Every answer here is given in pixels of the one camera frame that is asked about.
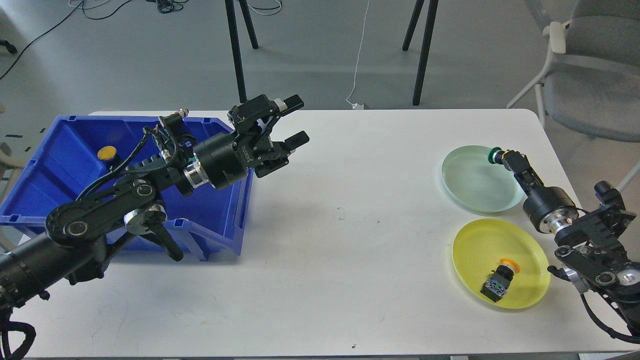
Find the gray floor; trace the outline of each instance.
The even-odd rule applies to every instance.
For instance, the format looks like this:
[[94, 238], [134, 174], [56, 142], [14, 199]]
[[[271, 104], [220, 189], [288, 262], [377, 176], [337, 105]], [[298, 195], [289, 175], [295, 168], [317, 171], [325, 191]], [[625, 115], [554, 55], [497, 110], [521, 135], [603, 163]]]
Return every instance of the gray floor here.
[[[107, 15], [123, 1], [112, 0], [87, 14]], [[90, 6], [99, 0], [86, 2]], [[352, 102], [373, 109], [414, 108], [426, 7], [411, 49], [400, 50], [414, 3], [371, 0]], [[571, 0], [543, 3], [554, 20], [571, 14]], [[349, 109], [344, 99], [353, 86], [366, 6], [366, 0], [284, 0], [278, 15], [253, 14], [258, 50], [251, 49], [240, 21], [248, 97], [300, 94], [305, 109]], [[71, 10], [66, 0], [0, 0], [0, 38], [21, 50]], [[523, 1], [441, 1], [419, 108], [503, 108], [538, 73], [545, 48]], [[2, 72], [14, 59], [0, 51]], [[161, 15], [154, 4], [134, 0], [106, 20], [88, 20], [76, 11], [34, 43], [0, 81], [0, 102], [6, 106], [0, 133], [24, 135], [3, 138], [19, 158], [30, 156], [41, 128], [60, 114], [229, 109], [238, 96], [224, 4], [190, 1], [181, 12]], [[518, 107], [533, 110], [533, 95]], [[640, 160], [640, 144], [592, 139], [552, 120], [547, 133], [586, 209], [597, 206], [597, 181], [616, 185]], [[628, 209], [640, 211], [640, 179], [623, 195]], [[633, 259], [640, 258], [638, 238], [640, 221], [621, 238]]]

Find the yellow plate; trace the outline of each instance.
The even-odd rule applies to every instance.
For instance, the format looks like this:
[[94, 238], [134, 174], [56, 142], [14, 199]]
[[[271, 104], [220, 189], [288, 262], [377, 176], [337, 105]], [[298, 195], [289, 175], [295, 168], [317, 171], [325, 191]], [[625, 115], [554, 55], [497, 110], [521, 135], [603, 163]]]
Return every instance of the yellow plate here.
[[[547, 292], [549, 262], [531, 235], [516, 225], [497, 219], [480, 219], [460, 229], [453, 241], [453, 265], [473, 294], [491, 305], [522, 309], [537, 303]], [[509, 290], [498, 302], [480, 293], [482, 285], [501, 258], [520, 265]]]

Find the table leg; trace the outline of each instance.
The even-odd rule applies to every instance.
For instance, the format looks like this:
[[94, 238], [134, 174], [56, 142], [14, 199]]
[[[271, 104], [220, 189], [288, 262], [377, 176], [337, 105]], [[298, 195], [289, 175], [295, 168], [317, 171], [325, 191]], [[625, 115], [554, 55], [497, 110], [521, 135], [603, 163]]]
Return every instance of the table leg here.
[[429, 0], [427, 23], [424, 27], [424, 38], [422, 39], [422, 50], [420, 51], [420, 62], [418, 64], [418, 75], [415, 78], [415, 88], [413, 89], [413, 105], [416, 106], [420, 104], [420, 96], [422, 95], [422, 84], [424, 82], [424, 73], [427, 70], [427, 60], [429, 58], [429, 48], [431, 47], [431, 36], [433, 35], [437, 8], [438, 0]]
[[236, 11], [234, 0], [225, 0], [227, 8], [227, 22], [229, 23], [229, 37], [231, 38], [231, 51], [234, 55], [234, 67], [236, 68], [236, 82], [240, 103], [246, 102], [246, 89], [244, 88], [244, 74], [242, 71], [242, 59], [240, 57], [240, 44], [238, 42], [238, 28], [236, 24]]
[[242, 16], [244, 17], [244, 24], [246, 30], [249, 33], [249, 40], [251, 40], [251, 47], [258, 48], [258, 40], [255, 38], [255, 30], [253, 29], [253, 22], [251, 21], [251, 14], [249, 13], [249, 6], [246, 4], [246, 0], [240, 1], [240, 9], [242, 10]]
[[411, 43], [411, 38], [415, 31], [415, 25], [418, 23], [418, 17], [420, 17], [420, 12], [422, 11], [422, 5], [424, 5], [424, 0], [416, 0], [413, 13], [411, 14], [411, 21], [409, 21], [409, 28], [407, 28], [406, 35], [404, 36], [404, 42], [402, 44], [403, 51], [409, 50], [409, 44]]

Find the light green plate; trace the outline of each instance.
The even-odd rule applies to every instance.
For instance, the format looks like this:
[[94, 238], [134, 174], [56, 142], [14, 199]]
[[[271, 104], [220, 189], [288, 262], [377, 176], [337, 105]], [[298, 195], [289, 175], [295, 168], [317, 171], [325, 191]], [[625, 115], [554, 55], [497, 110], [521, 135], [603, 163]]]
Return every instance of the light green plate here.
[[489, 163], [490, 151], [479, 145], [458, 147], [442, 162], [442, 180], [449, 195], [462, 206], [484, 214], [510, 209], [524, 195], [510, 171]]

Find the robotic arm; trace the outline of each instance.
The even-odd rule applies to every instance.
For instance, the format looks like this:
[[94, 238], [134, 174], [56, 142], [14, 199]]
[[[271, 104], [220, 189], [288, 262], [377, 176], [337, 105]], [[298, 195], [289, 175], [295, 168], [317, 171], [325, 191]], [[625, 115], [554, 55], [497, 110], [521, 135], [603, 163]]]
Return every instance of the robotic arm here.
[[[527, 195], [523, 210], [536, 230], [555, 235], [559, 247], [554, 255], [566, 268], [547, 270], [573, 283], [591, 319], [612, 338], [640, 343], [640, 263], [629, 260], [618, 241], [636, 214], [625, 209], [620, 192], [600, 181], [595, 185], [600, 207], [588, 213], [576, 208], [561, 188], [544, 186], [527, 156], [496, 147], [488, 160], [512, 171]], [[588, 290], [598, 293], [622, 317], [631, 336], [614, 331], [595, 316], [583, 295]]]
[[[114, 164], [75, 201], [49, 213], [45, 233], [0, 255], [4, 358], [22, 359], [35, 338], [32, 326], [9, 321], [14, 307], [23, 306], [35, 295], [47, 300], [46, 289], [62, 278], [71, 285], [103, 278], [109, 261], [136, 236], [162, 246], [173, 260], [180, 261], [182, 251], [163, 227], [166, 213], [161, 192], [175, 185], [188, 196], [205, 183], [220, 190], [245, 178], [249, 168], [262, 177], [285, 166], [289, 155], [308, 142], [308, 136], [301, 131], [284, 142], [272, 142], [271, 130], [280, 117], [303, 105], [297, 95], [284, 101], [258, 96], [229, 111], [234, 132], [216, 134], [200, 143], [182, 120], [187, 110], [159, 117], [162, 127], [146, 127], [144, 137], [126, 160]], [[150, 136], [160, 155], [128, 166]], [[111, 188], [99, 190], [116, 178]], [[127, 229], [124, 235], [108, 244], [106, 235], [122, 226]], [[8, 331], [26, 335], [25, 342], [12, 354]]]

